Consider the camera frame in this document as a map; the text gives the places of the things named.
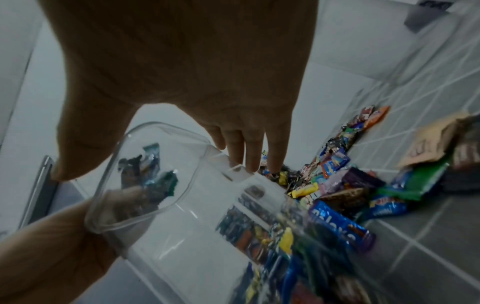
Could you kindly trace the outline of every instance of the brown paper bag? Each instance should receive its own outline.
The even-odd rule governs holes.
[[[441,159],[457,132],[458,119],[468,116],[468,112],[453,113],[419,129],[397,167],[434,162]]]

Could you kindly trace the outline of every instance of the gray tile floor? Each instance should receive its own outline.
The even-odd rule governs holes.
[[[332,131],[367,105],[390,113],[349,151],[352,162],[391,181],[415,131],[450,113],[480,113],[480,4],[461,8],[455,35],[410,82],[362,89]],[[404,303],[480,304],[480,195],[442,195],[415,212],[371,221],[377,244],[360,270]]]

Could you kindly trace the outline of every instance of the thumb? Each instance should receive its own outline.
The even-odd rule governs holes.
[[[69,90],[57,127],[59,158],[52,178],[71,180],[98,167],[121,140],[138,108],[95,90]]]

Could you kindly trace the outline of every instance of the finger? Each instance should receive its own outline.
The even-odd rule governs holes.
[[[220,131],[219,127],[215,126],[204,126],[205,130],[210,134],[211,138],[213,139],[213,143],[215,146],[223,150],[225,149],[225,138],[222,135],[222,132]]]
[[[260,166],[262,147],[264,145],[264,132],[260,130],[242,131],[245,140],[245,166],[248,172],[256,172]]]
[[[138,108],[69,81],[57,127],[59,158],[52,178],[71,180],[100,165],[111,155]]]
[[[241,131],[222,130],[221,133],[225,138],[230,160],[236,164],[242,164],[244,162],[245,141]]]
[[[281,125],[270,126],[266,132],[268,140],[267,166],[271,173],[280,172],[289,146],[291,119]]]

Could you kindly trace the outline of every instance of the hand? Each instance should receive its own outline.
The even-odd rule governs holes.
[[[116,255],[87,232],[91,200],[37,221],[0,242],[1,303],[70,303],[102,277]]]
[[[318,0],[40,0],[67,71],[54,177],[97,167],[145,103],[171,103],[259,167],[287,152]]]

